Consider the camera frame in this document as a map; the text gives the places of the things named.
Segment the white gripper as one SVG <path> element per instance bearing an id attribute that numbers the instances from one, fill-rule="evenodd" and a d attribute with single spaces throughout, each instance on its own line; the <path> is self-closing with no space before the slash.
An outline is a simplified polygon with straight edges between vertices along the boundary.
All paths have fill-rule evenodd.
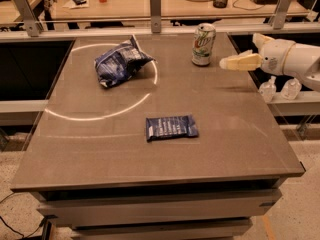
<path id="1" fill-rule="evenodd" d="M 261 69 L 272 75 L 283 75 L 283 68 L 290 49 L 295 45 L 294 41 L 274 39 L 272 37 L 254 33 L 252 42 L 259 49 L 258 53 L 247 50 L 238 55 L 223 58 L 219 66 L 224 70 L 254 71 Z"/>

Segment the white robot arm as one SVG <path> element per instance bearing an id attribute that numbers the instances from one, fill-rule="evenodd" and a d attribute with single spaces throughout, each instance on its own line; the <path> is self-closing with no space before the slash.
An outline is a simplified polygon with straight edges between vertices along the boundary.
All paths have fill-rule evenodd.
<path id="1" fill-rule="evenodd" d="M 292 40 L 274 39 L 254 33 L 253 44 L 257 53 L 247 50 L 223 58 L 219 66 L 225 70 L 254 71 L 260 68 L 271 75 L 296 78 L 301 84 L 320 91 L 320 47 L 296 43 Z"/>

